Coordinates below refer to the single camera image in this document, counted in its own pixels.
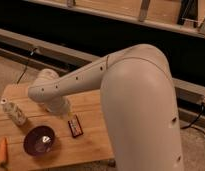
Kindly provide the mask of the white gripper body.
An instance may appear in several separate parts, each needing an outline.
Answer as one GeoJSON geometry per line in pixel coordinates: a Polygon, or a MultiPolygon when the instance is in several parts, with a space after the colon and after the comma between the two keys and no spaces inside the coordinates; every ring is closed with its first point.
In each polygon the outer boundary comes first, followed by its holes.
{"type": "Polygon", "coordinates": [[[57,97],[45,103],[46,109],[55,115],[65,115],[70,112],[70,102],[64,97],[57,97]]]}

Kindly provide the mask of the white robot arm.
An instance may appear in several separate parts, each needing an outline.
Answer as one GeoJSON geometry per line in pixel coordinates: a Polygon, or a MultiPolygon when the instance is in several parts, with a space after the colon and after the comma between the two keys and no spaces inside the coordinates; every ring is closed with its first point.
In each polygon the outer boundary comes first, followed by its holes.
{"type": "Polygon", "coordinates": [[[176,93],[160,49],[128,47],[56,79],[43,70],[28,96],[58,113],[65,95],[95,89],[118,171],[184,171],[176,93]]]}

